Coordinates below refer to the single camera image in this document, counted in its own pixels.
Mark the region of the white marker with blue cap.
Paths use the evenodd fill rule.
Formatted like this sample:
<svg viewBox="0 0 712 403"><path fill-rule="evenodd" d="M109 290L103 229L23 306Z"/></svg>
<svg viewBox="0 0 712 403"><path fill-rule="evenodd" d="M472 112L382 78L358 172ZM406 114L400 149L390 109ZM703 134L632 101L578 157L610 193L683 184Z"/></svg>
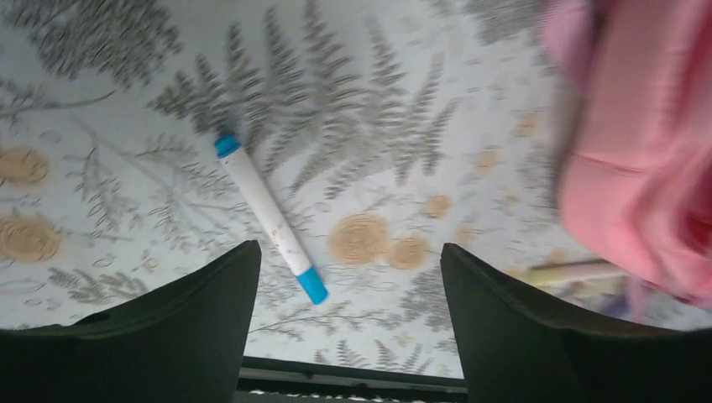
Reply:
<svg viewBox="0 0 712 403"><path fill-rule="evenodd" d="M315 305L328 297L327 287L291 225L234 133L220 134L214 142L217 158L242 193L260 226L280 252L291 273Z"/></svg>

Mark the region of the pale yellow marker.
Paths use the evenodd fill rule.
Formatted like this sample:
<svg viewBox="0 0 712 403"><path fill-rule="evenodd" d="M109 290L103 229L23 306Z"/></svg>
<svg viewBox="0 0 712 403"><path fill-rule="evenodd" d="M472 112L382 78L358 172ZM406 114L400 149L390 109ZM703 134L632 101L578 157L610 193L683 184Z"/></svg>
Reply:
<svg viewBox="0 0 712 403"><path fill-rule="evenodd" d="M627 272L604 260L541 266L528 270L520 280L535 287L550 287L571 282L605 280L627 276Z"/></svg>

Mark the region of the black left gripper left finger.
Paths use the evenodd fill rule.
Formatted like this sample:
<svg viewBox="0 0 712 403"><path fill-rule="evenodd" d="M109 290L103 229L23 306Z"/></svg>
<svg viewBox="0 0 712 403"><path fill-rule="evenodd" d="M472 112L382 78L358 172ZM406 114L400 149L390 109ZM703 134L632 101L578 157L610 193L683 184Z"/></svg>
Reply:
<svg viewBox="0 0 712 403"><path fill-rule="evenodd" d="M74 324L2 331L2 401L232 401L260 264L247 241Z"/></svg>

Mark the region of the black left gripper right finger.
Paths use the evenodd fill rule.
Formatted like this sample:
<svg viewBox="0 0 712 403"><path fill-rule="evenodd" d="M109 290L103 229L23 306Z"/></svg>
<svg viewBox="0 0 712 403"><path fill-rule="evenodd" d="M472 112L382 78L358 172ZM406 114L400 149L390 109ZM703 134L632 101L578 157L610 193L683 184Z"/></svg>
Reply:
<svg viewBox="0 0 712 403"><path fill-rule="evenodd" d="M711 331L608 317L442 248L442 282L472 402L708 402Z"/></svg>

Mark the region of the pink student backpack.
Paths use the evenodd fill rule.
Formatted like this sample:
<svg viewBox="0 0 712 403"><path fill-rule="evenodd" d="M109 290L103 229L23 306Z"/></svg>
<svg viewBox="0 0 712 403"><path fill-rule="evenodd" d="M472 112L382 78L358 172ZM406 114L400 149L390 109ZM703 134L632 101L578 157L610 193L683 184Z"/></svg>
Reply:
<svg viewBox="0 0 712 403"><path fill-rule="evenodd" d="M710 2L551 1L542 40L585 100L558 186L565 228L710 307Z"/></svg>

